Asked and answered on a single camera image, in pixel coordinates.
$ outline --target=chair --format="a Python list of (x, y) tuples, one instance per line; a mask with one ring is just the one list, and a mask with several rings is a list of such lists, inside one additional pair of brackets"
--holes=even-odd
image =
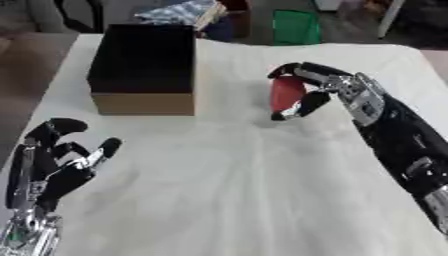
[(104, 32), (104, 7), (101, 0), (86, 0), (92, 11), (93, 28), (82, 23), (81, 21), (70, 18), (64, 8), (65, 0), (54, 0), (54, 3), (60, 11), (64, 24), (69, 29), (80, 33), (103, 33)]

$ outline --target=table surface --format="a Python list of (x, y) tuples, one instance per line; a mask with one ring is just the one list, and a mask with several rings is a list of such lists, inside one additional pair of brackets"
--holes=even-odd
[[(9, 156), (76, 38), (75, 34), (24, 34), (0, 55), (1, 164)], [(448, 51), (425, 50), (422, 53), (448, 83)]]
[(100, 41), (79, 38), (26, 127), (72, 117), (90, 129), (67, 140), (89, 149), (109, 136), (125, 142), (61, 202), (58, 255), (446, 254), (412, 199), (378, 171), (339, 101), (306, 120), (268, 115), (266, 74), (309, 60), (374, 76), (448, 137), (435, 111), (447, 107), (448, 91), (417, 50), (198, 40), (194, 118), (105, 117), (85, 81)]

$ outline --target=robotic hand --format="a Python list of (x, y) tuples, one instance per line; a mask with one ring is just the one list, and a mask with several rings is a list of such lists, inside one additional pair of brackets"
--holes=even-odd
[[(97, 167), (121, 145), (110, 138), (93, 153), (76, 142), (56, 145), (62, 136), (86, 129), (82, 121), (53, 118), (17, 146), (6, 191), (6, 208), (14, 215), (0, 236), (0, 255), (53, 255), (62, 228), (62, 218), (53, 213), (59, 200), (95, 177)], [(57, 163), (72, 152), (80, 157)]]
[(409, 192), (431, 222), (448, 235), (448, 143), (377, 81), (313, 63), (289, 63), (268, 78), (293, 76), (316, 86), (273, 120), (304, 117), (330, 101), (334, 93), (353, 124), (390, 175)]

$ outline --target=silver metal part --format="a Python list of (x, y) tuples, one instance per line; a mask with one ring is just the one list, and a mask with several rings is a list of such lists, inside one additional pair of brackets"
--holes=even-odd
[(437, 218), (439, 230), (448, 235), (448, 186), (445, 185), (424, 198)]
[(339, 99), (362, 126), (377, 121), (384, 111), (383, 88), (363, 73), (329, 78), (327, 88), (337, 90)]
[(32, 138), (28, 138), (25, 140), (24, 146), (25, 148), (23, 149), (23, 163), (20, 170), (19, 185), (17, 190), (14, 192), (13, 207), (15, 209), (23, 208), (24, 205), (26, 205), (26, 208), (31, 208), (33, 204), (33, 202), (30, 202), (29, 198), (29, 184), (31, 182), (31, 175), (33, 172), (34, 153), (37, 147), (37, 142)]
[(62, 218), (46, 216), (34, 236), (24, 236), (22, 227), (14, 220), (8, 222), (0, 236), (0, 255), (5, 256), (52, 256), (60, 241)]
[(429, 157), (422, 157), (413, 162), (411, 166), (406, 169), (406, 179), (415, 177), (421, 171), (427, 171), (428, 167), (433, 164), (433, 161)]
[(88, 170), (94, 172), (95, 168), (106, 160), (107, 158), (104, 156), (104, 149), (99, 148), (88, 157), (75, 159), (69, 164), (74, 165), (76, 169), (79, 170)]
[(299, 109), (302, 107), (302, 104), (300, 104), (300, 100), (296, 101), (290, 108), (283, 110), (282, 112), (280, 112), (282, 114), (282, 116), (285, 119), (291, 119), (294, 117), (299, 116), (297, 114), (297, 112), (299, 111)]
[(302, 70), (300, 67), (297, 67), (294, 69), (294, 74), (298, 77), (304, 77), (311, 80), (319, 81), (320, 83), (325, 83), (328, 80), (328, 76), (324, 76), (318, 73), (314, 72), (308, 72), (305, 70)]

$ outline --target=brown cardboard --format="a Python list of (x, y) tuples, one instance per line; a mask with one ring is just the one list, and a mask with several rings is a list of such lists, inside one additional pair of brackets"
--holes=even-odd
[(92, 93), (102, 115), (194, 116), (194, 93)]

